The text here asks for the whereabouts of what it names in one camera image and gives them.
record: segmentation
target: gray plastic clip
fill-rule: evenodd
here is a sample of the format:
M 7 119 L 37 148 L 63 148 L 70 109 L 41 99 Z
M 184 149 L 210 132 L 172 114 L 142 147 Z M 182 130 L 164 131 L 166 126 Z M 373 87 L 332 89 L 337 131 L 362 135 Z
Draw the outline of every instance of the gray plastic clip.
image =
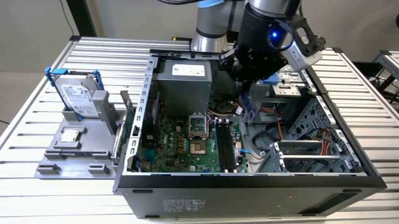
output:
M 103 90 L 94 91 L 93 94 L 93 103 L 98 112 L 98 117 L 102 122 L 105 122 L 110 135 L 115 134 L 117 125 L 115 125 L 115 110 L 114 106 L 109 104 L 107 101 L 109 93 Z
M 103 163 L 90 163 L 87 164 L 87 169 L 90 174 L 109 174 L 109 169 Z
M 35 171 L 41 174 L 57 174 L 57 170 L 59 170 L 59 167 L 51 163 L 51 164 L 38 164 Z

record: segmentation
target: ram slot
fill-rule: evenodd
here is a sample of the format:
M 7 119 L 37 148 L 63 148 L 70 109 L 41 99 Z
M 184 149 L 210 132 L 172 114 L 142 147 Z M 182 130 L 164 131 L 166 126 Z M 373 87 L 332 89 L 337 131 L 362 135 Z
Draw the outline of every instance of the ram slot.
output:
M 233 172 L 236 169 L 228 122 L 216 123 L 216 140 L 220 172 Z

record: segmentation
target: white label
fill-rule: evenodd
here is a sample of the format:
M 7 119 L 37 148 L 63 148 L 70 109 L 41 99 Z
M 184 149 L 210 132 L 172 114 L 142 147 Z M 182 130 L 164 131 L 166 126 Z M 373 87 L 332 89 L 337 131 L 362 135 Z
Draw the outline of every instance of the white label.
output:
M 240 115 L 241 112 L 242 112 L 242 108 L 238 106 L 238 107 L 237 107 L 237 110 L 236 110 L 236 114 Z
M 173 76 L 205 76 L 205 66 L 197 64 L 174 64 Z
M 201 212 L 205 208 L 205 199 L 164 199 L 165 212 Z
M 280 74 L 280 78 L 281 78 L 281 79 L 289 79 L 289 75 L 282 75 L 282 74 Z
M 87 89 L 79 85 L 62 85 L 61 88 L 73 111 L 81 116 L 97 116 Z
M 75 156 L 74 153 L 61 153 L 61 155 L 65 155 L 65 156 Z

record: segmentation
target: aluminum extrusion table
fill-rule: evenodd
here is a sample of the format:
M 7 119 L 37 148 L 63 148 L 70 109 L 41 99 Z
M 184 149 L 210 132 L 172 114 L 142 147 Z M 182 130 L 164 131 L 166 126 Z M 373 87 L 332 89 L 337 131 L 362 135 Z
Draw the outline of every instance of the aluminum extrusion table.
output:
M 188 50 L 189 44 L 82 37 L 67 42 L 51 68 L 98 69 L 109 101 L 122 109 L 118 91 L 127 90 L 130 99 L 138 99 L 149 49 Z M 325 49 L 313 70 L 388 188 L 325 218 L 198 218 L 140 222 L 399 223 L 399 115 L 342 53 Z M 135 217 L 123 197 L 111 193 L 113 180 L 34 179 L 37 163 L 62 120 L 62 107 L 54 88 L 42 78 L 0 137 L 0 222 L 131 222 Z

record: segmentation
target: floor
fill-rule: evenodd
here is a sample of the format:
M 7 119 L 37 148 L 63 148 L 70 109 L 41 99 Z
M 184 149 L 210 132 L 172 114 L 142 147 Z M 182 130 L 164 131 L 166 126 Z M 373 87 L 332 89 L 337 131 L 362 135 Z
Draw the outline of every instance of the floor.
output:
M 10 122 L 43 73 L 0 72 L 0 120 Z M 0 123 L 0 135 L 6 124 Z

